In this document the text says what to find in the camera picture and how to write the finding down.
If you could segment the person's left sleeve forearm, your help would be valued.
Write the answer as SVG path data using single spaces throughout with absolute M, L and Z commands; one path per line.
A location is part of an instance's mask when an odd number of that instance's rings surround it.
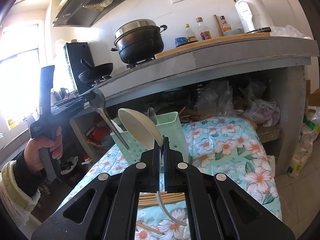
M 1 202 L 17 227 L 24 226 L 40 199 L 39 186 L 43 183 L 40 172 L 29 171 L 21 152 L 1 170 Z

